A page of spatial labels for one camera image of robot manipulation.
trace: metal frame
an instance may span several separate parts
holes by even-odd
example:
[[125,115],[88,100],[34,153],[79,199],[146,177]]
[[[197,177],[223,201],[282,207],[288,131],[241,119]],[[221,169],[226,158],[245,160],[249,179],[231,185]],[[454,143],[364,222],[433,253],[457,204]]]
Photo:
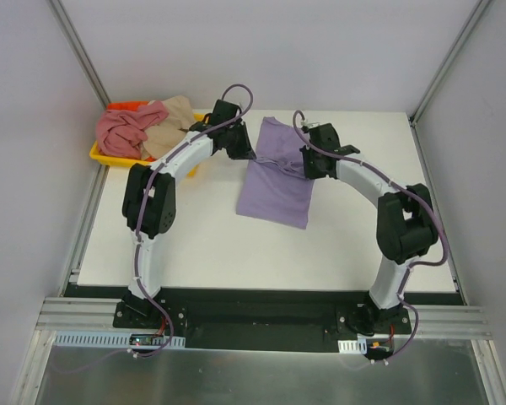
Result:
[[[58,24],[61,26],[87,79],[94,88],[94,92],[101,104],[106,106],[110,102],[109,96],[62,2],[60,0],[47,0],[47,2],[55,14]],[[418,141],[416,124],[428,108],[431,99],[443,83],[446,74],[460,54],[464,44],[471,37],[472,32],[492,3],[493,0],[479,0],[476,3],[471,15],[455,39],[454,45],[449,49],[446,58],[434,75],[431,84],[428,86],[426,93],[410,119],[423,171],[433,191],[433,201],[435,194],[434,185]],[[68,283],[75,282],[78,277],[78,270],[82,264],[89,233],[105,184],[106,172],[105,167],[100,167],[96,174],[88,203],[83,212],[83,220],[78,232],[78,238],[68,262],[67,275],[64,278],[61,291],[62,294]],[[450,263],[450,266],[452,270],[455,269],[453,262]],[[112,327],[112,321],[118,301],[112,299],[47,298],[42,306],[24,367],[14,391],[13,403],[35,403],[57,331],[116,332],[117,330]],[[416,307],[420,315],[420,327],[418,328],[417,338],[471,340],[489,401],[494,404],[506,404],[505,380],[499,367],[491,330],[482,309],[474,306],[459,305],[416,305]],[[410,314],[410,318],[414,322],[412,313]],[[133,330],[120,329],[119,332],[133,332]]]

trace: pile of clothes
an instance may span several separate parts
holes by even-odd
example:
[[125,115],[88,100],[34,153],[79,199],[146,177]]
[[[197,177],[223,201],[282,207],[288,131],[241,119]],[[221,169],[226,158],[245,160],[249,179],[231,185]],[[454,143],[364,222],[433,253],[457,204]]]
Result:
[[159,159],[176,146],[195,123],[189,99],[112,103],[95,126],[101,154],[119,158]]

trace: cable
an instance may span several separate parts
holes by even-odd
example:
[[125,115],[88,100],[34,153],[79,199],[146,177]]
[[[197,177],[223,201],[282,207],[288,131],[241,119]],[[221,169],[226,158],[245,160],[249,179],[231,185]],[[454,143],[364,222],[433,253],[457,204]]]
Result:
[[135,277],[137,278],[137,286],[139,287],[139,289],[141,290],[141,292],[143,293],[143,295],[146,297],[146,299],[148,301],[150,301],[150,303],[153,306],[155,306],[158,309],[159,312],[161,312],[161,314],[163,315],[164,319],[167,321],[167,325],[169,326],[170,332],[169,332],[169,338],[166,339],[165,342],[163,342],[158,348],[156,348],[153,352],[151,352],[149,354],[138,354],[140,357],[151,357],[152,355],[154,355],[157,352],[159,352],[160,350],[162,350],[165,346],[167,346],[171,342],[171,340],[172,340],[172,338],[174,336],[174,333],[175,333],[175,328],[174,328],[174,325],[173,325],[172,321],[170,320],[169,314],[167,313],[166,310],[164,310],[161,307],[161,305],[159,305],[155,300],[153,300],[152,297],[150,297],[150,295],[148,294],[148,291],[146,291],[146,289],[144,288],[143,283],[141,282],[141,279],[139,277],[140,256],[141,256],[141,254],[140,254],[141,245],[140,244],[141,244],[141,242],[143,240],[143,238],[141,236],[141,226],[143,224],[144,212],[146,210],[146,204],[148,202],[148,195],[150,193],[150,190],[152,189],[152,185],[153,185],[153,181],[155,179],[155,176],[176,155],[178,155],[182,150],[184,150],[185,148],[189,147],[191,143],[195,142],[197,139],[203,137],[204,135],[207,135],[210,132],[217,131],[218,129],[224,128],[224,127],[226,127],[228,125],[231,125],[231,124],[237,122],[242,116],[244,116],[251,109],[251,107],[253,106],[253,93],[251,92],[251,90],[247,86],[245,86],[243,84],[233,84],[232,86],[229,86],[223,92],[223,95],[221,96],[221,98],[224,99],[225,96],[227,95],[227,93],[230,90],[235,89],[235,88],[242,88],[245,91],[247,91],[247,93],[249,94],[249,96],[250,96],[250,103],[247,105],[247,107],[243,111],[241,111],[237,116],[235,116],[234,118],[231,118],[230,120],[222,122],[221,124],[218,124],[216,126],[209,127],[207,129],[205,129],[204,131],[199,132],[193,138],[191,138],[191,141],[189,143],[183,143],[179,148],[177,148],[175,151],[173,151],[163,162],[161,162],[161,164],[158,165],[158,167],[156,167],[155,170],[153,170],[152,174],[148,178],[148,182],[147,182],[146,187],[144,189],[145,191],[144,191],[144,195],[143,195],[143,200],[141,202],[141,208],[139,209],[139,213],[138,213],[137,226],[135,227],[135,236],[137,237],[137,246],[135,248],[135,264],[134,264],[134,267],[135,267]]
[[307,139],[304,136],[304,134],[300,131],[300,129],[296,125],[296,117],[297,116],[301,116],[302,117],[302,121],[304,121],[305,120],[305,115],[304,115],[304,113],[302,111],[296,110],[294,112],[294,115],[293,115],[293,127],[294,127],[294,131],[296,132],[296,134],[300,137],[300,139],[302,139],[302,141],[306,144],[306,146],[310,147],[311,149],[313,149],[315,152],[317,152],[319,154],[323,154],[325,156],[328,156],[329,158],[338,159],[338,160],[346,160],[347,162],[356,163],[358,165],[361,165],[361,166],[365,167],[366,169],[369,169],[370,171],[372,171],[373,173],[375,173],[378,177],[380,177],[382,180],[386,181],[388,184],[390,184],[392,187],[394,187],[396,190],[402,192],[407,197],[413,199],[418,204],[420,204],[420,206],[428,214],[429,218],[433,222],[433,225],[434,225],[435,229],[437,230],[437,232],[439,234],[440,243],[442,244],[442,252],[443,252],[442,253],[442,257],[440,258],[440,260],[438,262],[416,261],[416,262],[410,263],[408,265],[408,267],[406,268],[406,272],[405,272],[405,276],[403,277],[403,281],[401,282],[401,285],[399,286],[399,289],[397,290],[397,299],[399,300],[399,302],[403,306],[405,306],[406,308],[408,308],[412,312],[414,312],[415,321],[414,321],[414,328],[412,329],[412,332],[411,332],[411,336],[408,338],[408,340],[405,342],[405,344],[403,344],[403,346],[401,346],[401,348],[399,348],[399,350],[397,350],[395,353],[393,353],[390,356],[390,358],[392,358],[395,355],[398,355],[402,351],[404,351],[408,347],[408,345],[412,342],[412,340],[414,340],[414,337],[416,337],[418,326],[420,324],[420,320],[419,320],[417,309],[414,308],[412,305],[408,304],[403,299],[403,291],[405,289],[406,282],[407,282],[407,280],[410,277],[412,269],[415,266],[419,266],[419,265],[430,266],[430,267],[438,267],[438,266],[442,266],[443,264],[445,264],[446,260],[448,260],[448,250],[449,250],[448,240],[446,239],[446,235],[444,234],[444,230],[443,230],[442,224],[440,223],[439,219],[435,216],[435,214],[434,214],[433,210],[431,209],[431,207],[429,207],[429,204],[427,204],[422,198],[420,198],[419,196],[417,196],[413,192],[409,192],[406,188],[404,188],[404,187],[400,186],[399,184],[395,183],[390,177],[388,177],[387,175],[385,175],[382,171],[380,171],[379,169],[377,169],[376,167],[374,167],[372,164],[370,164],[370,163],[368,163],[366,161],[360,160],[360,159],[351,158],[349,156],[341,156],[340,154],[334,154],[332,152],[328,152],[327,150],[324,150],[324,149],[321,149],[321,148],[317,148],[314,144],[312,144],[309,141],[309,139]]

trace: gray wall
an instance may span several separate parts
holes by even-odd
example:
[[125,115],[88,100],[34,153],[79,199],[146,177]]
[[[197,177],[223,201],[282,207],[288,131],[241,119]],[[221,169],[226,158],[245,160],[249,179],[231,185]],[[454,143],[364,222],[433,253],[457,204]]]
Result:
[[506,0],[497,0],[418,123],[455,264],[506,374]]
[[0,404],[57,293],[100,111],[46,3],[0,1]]
[[243,82],[260,109],[410,113],[476,0],[63,3],[112,100]]

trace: beige cloth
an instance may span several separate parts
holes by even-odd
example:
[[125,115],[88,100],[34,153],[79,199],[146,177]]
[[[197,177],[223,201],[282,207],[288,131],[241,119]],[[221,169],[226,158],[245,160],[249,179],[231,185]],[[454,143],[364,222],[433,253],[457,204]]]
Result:
[[163,101],[163,105],[169,116],[144,130],[148,136],[148,140],[143,142],[144,148],[155,159],[166,155],[184,139],[187,130],[195,123],[193,109],[187,97],[177,95]]

